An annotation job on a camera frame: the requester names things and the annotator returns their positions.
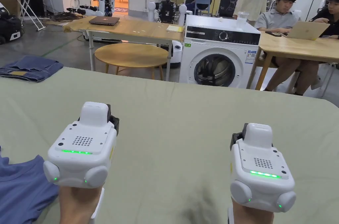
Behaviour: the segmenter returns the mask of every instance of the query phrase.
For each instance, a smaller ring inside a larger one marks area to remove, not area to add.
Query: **control knob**
[[[228,39],[228,34],[227,34],[227,32],[222,31],[222,32],[219,34],[219,39],[220,39],[221,41],[227,40],[227,39]]]

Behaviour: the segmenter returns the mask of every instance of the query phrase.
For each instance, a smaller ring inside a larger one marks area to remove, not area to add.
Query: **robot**
[[[97,188],[105,183],[117,145],[119,119],[111,115],[110,105],[86,102],[80,118],[69,124],[48,150],[43,164],[49,182],[59,186]],[[91,217],[100,210],[104,195]]]
[[[155,20],[155,10],[159,13],[158,21],[161,23],[174,24],[177,22],[178,25],[183,26],[185,21],[185,13],[187,7],[185,4],[178,6],[170,0],[165,0],[161,2],[150,1],[148,4],[148,18],[150,22]]]
[[[21,21],[0,3],[0,45],[19,39],[23,34]]]
[[[270,212],[287,212],[296,200],[295,182],[281,152],[272,144],[272,129],[245,124],[232,135],[231,196],[240,205]],[[228,209],[234,224],[233,209]]]
[[[80,6],[79,9],[67,8],[69,12],[77,12],[86,16],[111,17],[114,13],[115,0],[98,0],[99,6]]]

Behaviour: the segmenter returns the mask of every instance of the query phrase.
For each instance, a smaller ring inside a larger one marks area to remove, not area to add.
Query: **phone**
[[[267,34],[272,35],[274,37],[281,37],[281,35],[277,32],[266,31]]]

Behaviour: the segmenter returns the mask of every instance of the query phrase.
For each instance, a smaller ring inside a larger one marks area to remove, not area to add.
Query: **gray polo shirt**
[[[256,29],[259,29],[261,27],[265,27],[266,29],[274,29],[280,27],[292,28],[300,20],[301,19],[293,12],[281,14],[275,9],[272,9],[268,12],[262,13],[259,16],[254,27]]]

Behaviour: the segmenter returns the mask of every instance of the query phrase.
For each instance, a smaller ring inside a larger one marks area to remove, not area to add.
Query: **laptop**
[[[120,18],[113,17],[95,17],[89,21],[90,24],[101,24],[101,25],[110,25],[114,26]]]
[[[324,23],[298,21],[288,34],[279,34],[291,39],[316,40],[329,26]]]

